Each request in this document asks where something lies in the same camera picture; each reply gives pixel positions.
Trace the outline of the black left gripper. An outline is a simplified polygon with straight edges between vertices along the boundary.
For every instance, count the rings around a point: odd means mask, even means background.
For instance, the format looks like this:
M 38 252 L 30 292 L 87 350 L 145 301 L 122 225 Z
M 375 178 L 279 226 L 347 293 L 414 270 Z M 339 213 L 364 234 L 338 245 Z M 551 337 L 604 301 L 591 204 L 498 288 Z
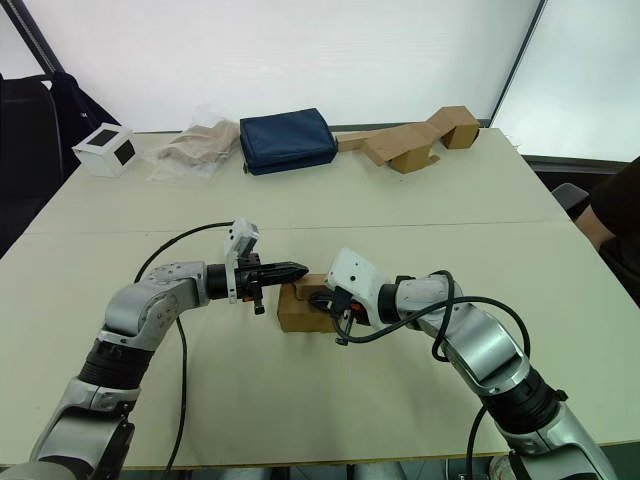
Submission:
M 306 267 L 293 261 L 261 264 L 257 253 L 238 259 L 235 269 L 236 296 L 242 302 L 253 304 L 254 313 L 265 313 L 262 286 L 292 283 L 306 275 Z

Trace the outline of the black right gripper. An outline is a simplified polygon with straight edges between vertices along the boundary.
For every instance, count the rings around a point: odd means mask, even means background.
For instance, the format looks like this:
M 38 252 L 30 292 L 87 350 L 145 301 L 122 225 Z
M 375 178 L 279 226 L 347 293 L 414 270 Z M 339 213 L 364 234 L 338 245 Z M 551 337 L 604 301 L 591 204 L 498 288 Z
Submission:
M 330 292 L 314 292 L 308 303 L 314 309 L 329 314 L 336 331 L 350 333 L 361 315 L 361 306 L 341 287 Z

